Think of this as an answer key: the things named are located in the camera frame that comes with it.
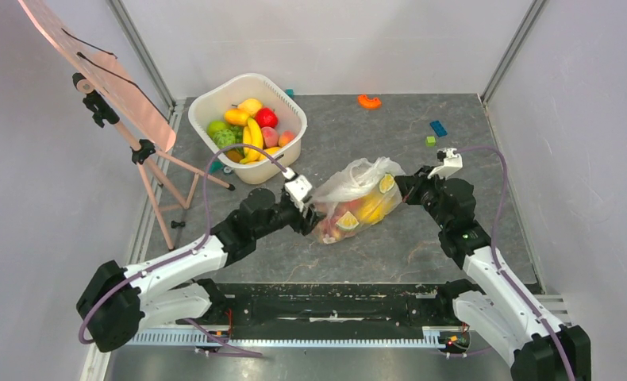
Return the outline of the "clear plastic bag of fruits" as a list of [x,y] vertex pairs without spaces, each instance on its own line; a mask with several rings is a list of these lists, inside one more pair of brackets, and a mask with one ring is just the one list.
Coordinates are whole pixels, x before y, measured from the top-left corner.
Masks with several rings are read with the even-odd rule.
[[381,222],[401,202],[395,178],[405,172],[388,157],[352,161],[313,193],[325,218],[312,234],[321,244],[335,244]]

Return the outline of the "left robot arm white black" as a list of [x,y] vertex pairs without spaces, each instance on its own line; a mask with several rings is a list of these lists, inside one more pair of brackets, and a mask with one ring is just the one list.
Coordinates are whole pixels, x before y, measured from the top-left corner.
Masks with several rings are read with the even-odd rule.
[[76,303],[82,318],[79,341],[112,352],[140,331],[164,322],[202,318],[219,322],[226,302],[200,275],[228,267],[256,250],[257,241],[291,227],[303,236],[326,217],[309,204],[300,206],[284,190],[251,191],[238,207],[196,241],[165,255],[125,267],[101,264]]

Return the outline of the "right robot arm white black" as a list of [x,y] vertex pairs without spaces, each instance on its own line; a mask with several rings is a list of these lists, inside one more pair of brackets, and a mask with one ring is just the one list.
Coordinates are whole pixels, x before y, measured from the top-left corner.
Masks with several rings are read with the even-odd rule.
[[435,311],[446,324],[473,328],[508,364],[514,380],[590,380],[591,342],[531,294],[475,219],[474,187],[424,166],[395,182],[407,205],[421,206],[440,227],[444,254],[467,275],[438,289]]

